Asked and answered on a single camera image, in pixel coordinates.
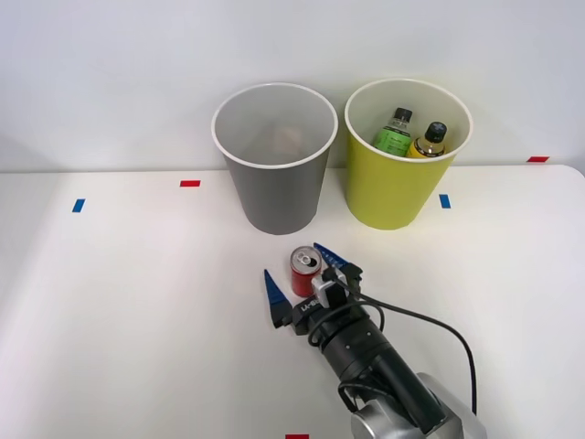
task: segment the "white table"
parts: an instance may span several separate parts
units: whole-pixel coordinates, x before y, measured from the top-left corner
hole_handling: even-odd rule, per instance
[[[455,167],[387,232],[351,215],[343,175],[328,171],[314,221],[281,237],[249,225],[227,172],[1,175],[0,438],[350,438],[335,374],[271,327],[265,297],[268,268],[300,301],[287,260],[313,241],[361,266],[365,293],[462,331],[491,438],[582,437],[582,175]],[[390,313],[385,333],[469,402],[452,335]]]

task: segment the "soda can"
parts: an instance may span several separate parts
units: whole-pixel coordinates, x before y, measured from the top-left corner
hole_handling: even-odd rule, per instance
[[[300,297],[313,295],[311,280],[321,272],[321,253],[309,246],[299,247],[291,254],[292,290]]]

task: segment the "bottle cap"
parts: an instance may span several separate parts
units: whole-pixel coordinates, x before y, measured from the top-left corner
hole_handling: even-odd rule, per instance
[[[447,134],[447,126],[441,122],[433,122],[429,125],[427,132],[424,134],[424,138],[434,144],[439,144]]]
[[[410,117],[412,117],[412,111],[405,108],[398,107],[394,112],[394,119],[398,119],[402,122],[410,122]]]

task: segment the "white wall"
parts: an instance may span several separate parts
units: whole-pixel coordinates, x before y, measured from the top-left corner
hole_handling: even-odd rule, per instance
[[[209,122],[241,87],[298,82],[341,111],[359,85],[410,76],[470,107],[459,163],[550,155],[583,171],[584,13],[578,0],[2,0],[0,170],[219,168]]]

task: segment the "bottle label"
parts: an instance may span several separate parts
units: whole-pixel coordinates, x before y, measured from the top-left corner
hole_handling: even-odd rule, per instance
[[[418,140],[419,139],[415,139],[412,141],[412,144],[410,145],[410,148],[406,154],[406,157],[408,157],[408,158],[433,158],[433,157],[439,157],[439,156],[445,154],[444,148],[441,151],[438,151],[436,153],[427,153],[424,149],[422,149],[419,146],[419,142],[417,142]]]
[[[409,151],[410,135],[403,131],[385,126],[376,137],[374,146],[385,153],[403,157]]]

